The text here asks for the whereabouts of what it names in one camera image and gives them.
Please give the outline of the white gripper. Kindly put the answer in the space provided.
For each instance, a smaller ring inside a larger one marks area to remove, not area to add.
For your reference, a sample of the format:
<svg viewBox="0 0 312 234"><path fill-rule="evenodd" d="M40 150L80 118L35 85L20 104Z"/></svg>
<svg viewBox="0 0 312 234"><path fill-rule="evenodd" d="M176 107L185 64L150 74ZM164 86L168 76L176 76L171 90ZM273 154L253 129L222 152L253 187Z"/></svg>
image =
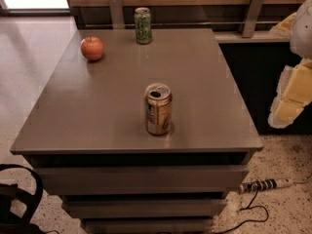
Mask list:
<svg viewBox="0 0 312 234"><path fill-rule="evenodd" d="M296 13L274 25L269 34L276 37L291 36L291 51L304 59L312 59L312 0L303 2ZM275 129L284 129L312 101L312 61L301 62L296 67L286 65L276 92L268 124Z"/></svg>

